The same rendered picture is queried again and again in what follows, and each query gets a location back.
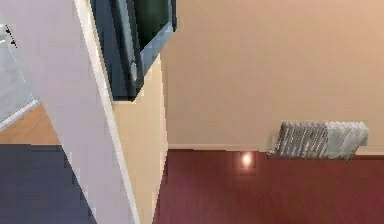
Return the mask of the dark framed window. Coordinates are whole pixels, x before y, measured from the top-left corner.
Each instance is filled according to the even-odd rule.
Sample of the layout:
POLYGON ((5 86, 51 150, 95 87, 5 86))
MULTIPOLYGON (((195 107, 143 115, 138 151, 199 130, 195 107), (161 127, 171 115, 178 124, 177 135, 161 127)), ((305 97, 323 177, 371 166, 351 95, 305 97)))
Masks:
POLYGON ((177 0, 90 0, 112 99, 134 101, 177 30, 177 0))

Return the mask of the grey ribbed radiator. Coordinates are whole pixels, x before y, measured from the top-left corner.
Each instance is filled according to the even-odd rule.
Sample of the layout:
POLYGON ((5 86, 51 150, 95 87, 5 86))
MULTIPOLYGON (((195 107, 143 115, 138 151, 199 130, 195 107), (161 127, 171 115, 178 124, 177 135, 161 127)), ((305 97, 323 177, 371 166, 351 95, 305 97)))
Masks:
POLYGON ((368 143, 369 128, 356 121, 283 121, 268 156, 351 160, 368 143))

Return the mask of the white room door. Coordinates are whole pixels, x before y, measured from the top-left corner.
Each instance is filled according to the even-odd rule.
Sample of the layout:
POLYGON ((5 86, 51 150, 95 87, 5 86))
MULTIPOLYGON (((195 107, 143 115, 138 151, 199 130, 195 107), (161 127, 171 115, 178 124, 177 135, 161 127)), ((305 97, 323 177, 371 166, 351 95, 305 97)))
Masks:
POLYGON ((0 0, 97 224, 140 224, 90 0, 0 0))

